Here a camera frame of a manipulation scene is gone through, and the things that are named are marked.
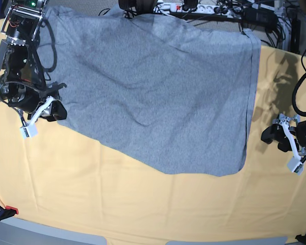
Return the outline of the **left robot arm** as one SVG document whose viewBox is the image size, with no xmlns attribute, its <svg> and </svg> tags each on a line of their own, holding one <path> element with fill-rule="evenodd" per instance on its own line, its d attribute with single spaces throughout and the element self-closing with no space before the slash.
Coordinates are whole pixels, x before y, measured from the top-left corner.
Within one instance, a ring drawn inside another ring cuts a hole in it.
<svg viewBox="0 0 306 245">
<path fill-rule="evenodd" d="M 306 65 L 304 64 L 306 52 L 300 59 L 303 74 L 293 87 L 291 102 L 294 110 L 293 116 L 279 114 L 262 132 L 261 141 L 266 144 L 277 143 L 279 150 L 283 152 L 296 152 L 303 156 L 306 154 L 306 107 L 302 106 L 302 100 L 306 98 Z"/>
</svg>

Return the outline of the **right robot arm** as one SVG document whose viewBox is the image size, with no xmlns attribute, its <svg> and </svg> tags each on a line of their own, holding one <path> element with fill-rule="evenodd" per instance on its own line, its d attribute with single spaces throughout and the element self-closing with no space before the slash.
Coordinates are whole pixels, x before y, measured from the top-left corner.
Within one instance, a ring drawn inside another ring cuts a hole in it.
<svg viewBox="0 0 306 245">
<path fill-rule="evenodd" d="M 47 1 L 0 1 L 0 17 L 4 18 L 0 43 L 0 102 L 14 109 L 23 124 L 40 107 L 50 102 L 39 116 L 47 121 L 67 118 L 59 90 L 64 83 L 47 84 L 37 53 L 38 31 L 45 15 Z"/>
</svg>

